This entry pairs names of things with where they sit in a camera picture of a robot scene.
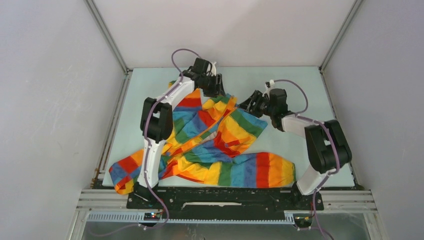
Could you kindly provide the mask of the rainbow striped jacket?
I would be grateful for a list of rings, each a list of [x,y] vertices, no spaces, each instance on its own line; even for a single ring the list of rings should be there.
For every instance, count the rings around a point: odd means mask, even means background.
[[[276,188],[296,180],[295,165],[270,152],[249,153],[268,123],[230,94],[201,99],[196,89],[173,110],[173,130],[160,156],[158,177],[243,188]]]

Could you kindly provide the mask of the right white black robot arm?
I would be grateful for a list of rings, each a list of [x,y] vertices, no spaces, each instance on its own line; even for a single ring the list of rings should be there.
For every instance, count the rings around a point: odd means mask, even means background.
[[[309,166],[293,185],[291,204],[304,209],[327,179],[337,174],[352,160],[352,151],[338,120],[318,121],[290,111],[287,92],[274,88],[267,93],[259,90],[240,104],[245,112],[255,116],[270,117],[272,126],[305,139]]]

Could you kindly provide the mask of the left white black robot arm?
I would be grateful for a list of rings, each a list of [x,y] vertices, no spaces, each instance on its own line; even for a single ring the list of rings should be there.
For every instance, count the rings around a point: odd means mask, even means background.
[[[173,110],[197,89],[202,89],[207,97],[225,95],[222,75],[217,72],[215,62],[196,58],[192,66],[180,72],[179,78],[166,92],[144,101],[140,121],[143,157],[132,192],[145,208],[153,208],[158,202],[158,194],[153,188],[159,183],[162,149],[173,132]]]

